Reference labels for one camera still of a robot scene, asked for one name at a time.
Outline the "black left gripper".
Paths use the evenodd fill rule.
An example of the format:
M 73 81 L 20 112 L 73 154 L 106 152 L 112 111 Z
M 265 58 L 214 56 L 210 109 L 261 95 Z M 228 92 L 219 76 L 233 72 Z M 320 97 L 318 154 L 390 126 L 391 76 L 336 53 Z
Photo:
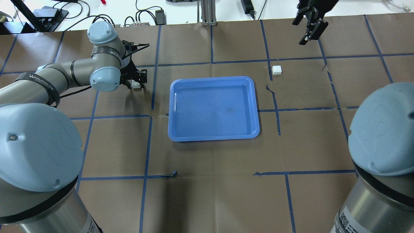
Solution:
M 127 86 L 130 90 L 132 89 L 130 81 L 136 81 L 140 83 L 140 88 L 145 90 L 147 83 L 147 70 L 139 70 L 136 68 L 133 62 L 133 54 L 147 48 L 147 44 L 135 44 L 129 41 L 122 41 L 125 47 L 125 54 L 123 55 L 121 65 L 120 84 Z

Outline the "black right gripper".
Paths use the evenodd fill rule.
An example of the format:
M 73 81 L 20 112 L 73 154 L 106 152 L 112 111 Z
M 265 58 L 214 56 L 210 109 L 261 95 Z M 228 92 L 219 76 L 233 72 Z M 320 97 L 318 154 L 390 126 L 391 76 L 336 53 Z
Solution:
M 299 0 L 297 5 L 298 11 L 292 25 L 299 25 L 304 17 L 307 19 L 311 17 L 318 19 L 314 23 L 307 25 L 307 31 L 299 41 L 299 45 L 306 45 L 310 40 L 319 40 L 329 25 L 329 22 L 319 18 L 323 18 L 337 3 L 338 0 Z

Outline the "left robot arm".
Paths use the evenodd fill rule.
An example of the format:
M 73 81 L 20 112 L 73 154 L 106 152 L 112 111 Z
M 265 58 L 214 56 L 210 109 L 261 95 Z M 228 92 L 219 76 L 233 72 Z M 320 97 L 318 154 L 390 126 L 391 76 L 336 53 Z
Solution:
M 75 185 L 83 168 L 82 140 L 57 107 L 75 87 L 112 92 L 141 86 L 132 55 L 149 44 L 121 40 L 112 24 L 94 22 L 87 30 L 91 56 L 52 62 L 24 72 L 1 89 L 1 225 L 25 233 L 102 233 Z

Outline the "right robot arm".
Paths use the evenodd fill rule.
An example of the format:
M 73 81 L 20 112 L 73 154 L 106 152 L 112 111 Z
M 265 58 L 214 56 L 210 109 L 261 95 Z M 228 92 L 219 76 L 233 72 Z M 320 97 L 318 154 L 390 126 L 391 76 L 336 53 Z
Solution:
M 332 233 L 412 233 L 413 83 L 393 83 L 358 108 L 348 146 L 358 178 Z

